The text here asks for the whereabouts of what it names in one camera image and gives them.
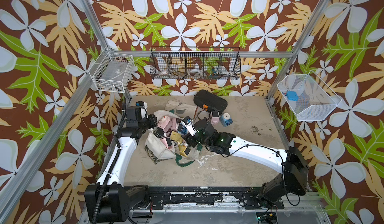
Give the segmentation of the blue pencil sharpener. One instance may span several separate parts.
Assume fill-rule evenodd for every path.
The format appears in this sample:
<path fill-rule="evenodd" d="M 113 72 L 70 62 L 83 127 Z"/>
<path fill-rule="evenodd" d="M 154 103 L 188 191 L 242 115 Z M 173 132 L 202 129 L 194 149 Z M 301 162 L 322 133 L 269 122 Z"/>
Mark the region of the blue pencil sharpener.
<path fill-rule="evenodd" d="M 232 120 L 230 114 L 228 114 L 228 113 L 223 113 L 223 114 L 220 116 L 220 122 L 221 122 L 221 124 L 222 124 L 224 127 L 228 127 L 228 126 L 230 126 L 230 125 L 233 123 L 233 120 Z"/>

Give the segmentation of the cream tote bag green handles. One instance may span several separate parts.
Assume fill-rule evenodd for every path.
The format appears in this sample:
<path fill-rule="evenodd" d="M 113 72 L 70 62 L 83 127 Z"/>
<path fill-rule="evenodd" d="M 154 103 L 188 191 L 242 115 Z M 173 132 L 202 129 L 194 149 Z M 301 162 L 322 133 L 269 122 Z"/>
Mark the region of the cream tote bag green handles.
<path fill-rule="evenodd" d="M 157 118 L 157 124 L 163 116 L 176 118 L 178 128 L 175 132 L 179 133 L 183 139 L 184 135 L 188 133 L 187 129 L 181 123 L 183 118 L 166 110 L 156 111 L 155 116 Z M 171 132 L 165 133 L 157 126 L 154 129 L 150 129 L 145 142 L 145 151 L 155 164 L 174 159 L 179 167 L 187 167 L 199 159 L 203 145 L 198 144 L 192 148 L 188 146 L 185 141 L 179 145 L 170 139 Z"/>

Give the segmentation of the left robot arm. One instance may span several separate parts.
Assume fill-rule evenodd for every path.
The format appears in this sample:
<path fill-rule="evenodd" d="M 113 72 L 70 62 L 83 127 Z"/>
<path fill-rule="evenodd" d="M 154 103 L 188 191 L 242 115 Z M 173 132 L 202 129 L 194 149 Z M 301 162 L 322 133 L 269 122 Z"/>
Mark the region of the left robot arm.
<path fill-rule="evenodd" d="M 85 200 L 90 223 L 115 223 L 131 220 L 130 211 L 150 204 L 149 187 L 138 185 L 125 188 L 124 179 L 130 159 L 143 133 L 157 125 L 151 114 L 145 118 L 122 118 L 114 135 L 115 149 L 105 171 L 94 185 L 86 188 Z"/>

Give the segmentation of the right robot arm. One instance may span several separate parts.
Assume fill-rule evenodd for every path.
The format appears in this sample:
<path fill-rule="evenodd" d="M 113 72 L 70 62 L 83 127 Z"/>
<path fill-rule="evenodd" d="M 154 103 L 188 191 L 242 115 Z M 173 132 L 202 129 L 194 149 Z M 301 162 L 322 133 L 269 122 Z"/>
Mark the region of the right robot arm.
<path fill-rule="evenodd" d="M 181 125 L 187 129 L 184 140 L 190 147 L 202 145 L 224 158 L 244 158 L 278 172 L 274 179 L 262 185 L 256 196 L 258 206 L 271 208 L 289 193 L 298 197 L 306 194 L 309 166 L 297 148 L 284 150 L 254 144 L 230 133 L 219 133 L 207 120 L 194 123 L 186 117 Z"/>

